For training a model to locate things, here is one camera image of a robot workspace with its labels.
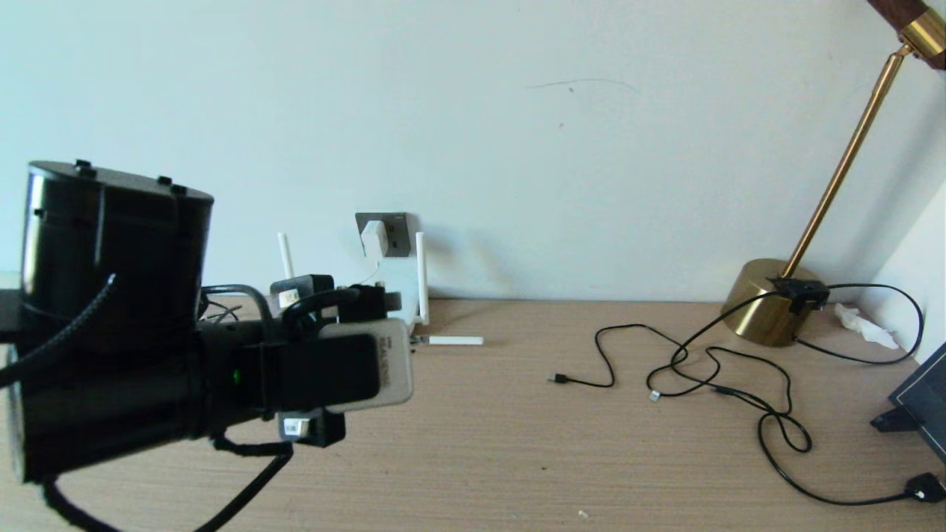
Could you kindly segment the white power adapter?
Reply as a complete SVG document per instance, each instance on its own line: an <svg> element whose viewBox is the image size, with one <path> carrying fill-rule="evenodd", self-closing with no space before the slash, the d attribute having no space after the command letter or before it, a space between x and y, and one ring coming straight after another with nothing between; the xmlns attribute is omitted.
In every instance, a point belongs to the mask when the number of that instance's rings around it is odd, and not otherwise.
<svg viewBox="0 0 946 532"><path fill-rule="evenodd" d="M359 234L366 259L381 262L389 247L387 226L382 221L368 221Z"/></svg>

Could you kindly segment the crumpled white tissue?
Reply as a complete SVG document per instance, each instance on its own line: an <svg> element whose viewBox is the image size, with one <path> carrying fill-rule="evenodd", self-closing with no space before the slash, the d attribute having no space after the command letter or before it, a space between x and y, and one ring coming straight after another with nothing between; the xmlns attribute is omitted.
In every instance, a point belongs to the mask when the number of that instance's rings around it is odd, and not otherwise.
<svg viewBox="0 0 946 532"><path fill-rule="evenodd" d="M837 317L842 327L846 330L854 331L868 343L879 344L889 349L898 349L894 337L888 330L883 329L861 316L860 310L856 307L846 307L841 303L834 305L834 315Z"/></svg>

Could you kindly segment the dark blue box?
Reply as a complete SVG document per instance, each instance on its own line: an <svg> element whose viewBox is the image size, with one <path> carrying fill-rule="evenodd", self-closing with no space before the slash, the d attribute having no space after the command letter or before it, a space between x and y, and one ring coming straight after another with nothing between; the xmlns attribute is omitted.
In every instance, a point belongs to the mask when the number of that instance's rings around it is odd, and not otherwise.
<svg viewBox="0 0 946 532"><path fill-rule="evenodd" d="M946 342L889 396L894 407L871 420L878 432L918 432L946 466Z"/></svg>

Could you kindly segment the brass desk lamp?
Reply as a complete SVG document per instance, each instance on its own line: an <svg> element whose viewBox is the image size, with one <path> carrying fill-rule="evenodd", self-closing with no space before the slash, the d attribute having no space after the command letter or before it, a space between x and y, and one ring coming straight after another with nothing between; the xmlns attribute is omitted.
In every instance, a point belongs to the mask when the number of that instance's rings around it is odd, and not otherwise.
<svg viewBox="0 0 946 532"><path fill-rule="evenodd" d="M800 316L790 313L789 301L777 295L768 279L818 279L802 267L802 259L854 166L906 58L918 58L933 71L946 72L946 20L935 11L931 0L866 0L866 3L895 31L898 45L882 65L847 147L789 259L763 258L744 264L721 307L720 317L731 331L761 346L790 346L797 341L798 333L815 311L807 309Z"/></svg>

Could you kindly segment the white router with antennas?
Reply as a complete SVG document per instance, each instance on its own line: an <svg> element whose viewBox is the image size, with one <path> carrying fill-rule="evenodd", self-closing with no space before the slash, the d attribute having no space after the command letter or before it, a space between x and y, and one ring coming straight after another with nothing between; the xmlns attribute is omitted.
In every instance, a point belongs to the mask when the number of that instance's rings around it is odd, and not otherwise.
<svg viewBox="0 0 946 532"><path fill-rule="evenodd" d="M413 346L482 346L482 336L430 335L416 327L430 322L428 268L423 233L411 236L407 257L387 257L374 264L364 280L338 285L328 275L295 275L286 233L278 235L284 278L270 284L270 302L278 316L302 326L328 322L402 320Z"/></svg>

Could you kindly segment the grey wall socket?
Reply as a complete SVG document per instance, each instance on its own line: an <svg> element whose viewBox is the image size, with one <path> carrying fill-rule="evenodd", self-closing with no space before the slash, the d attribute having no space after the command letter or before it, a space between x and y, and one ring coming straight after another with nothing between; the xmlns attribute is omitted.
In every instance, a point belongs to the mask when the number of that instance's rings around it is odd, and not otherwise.
<svg viewBox="0 0 946 532"><path fill-rule="evenodd" d="M382 221L387 226L389 247L387 257L407 257L412 252L412 240L409 233L406 213L404 212L359 212L355 213L358 233L368 221Z"/></svg>

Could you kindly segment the black clip on lamp base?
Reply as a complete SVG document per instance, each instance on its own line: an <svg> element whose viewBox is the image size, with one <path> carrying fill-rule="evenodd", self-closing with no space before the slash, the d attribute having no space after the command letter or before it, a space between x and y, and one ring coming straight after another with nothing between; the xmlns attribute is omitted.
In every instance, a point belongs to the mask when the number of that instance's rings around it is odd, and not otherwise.
<svg viewBox="0 0 946 532"><path fill-rule="evenodd" d="M778 296L789 301L790 313L800 316L804 310L820 310L827 303L831 290L818 279L769 277Z"/></svg>

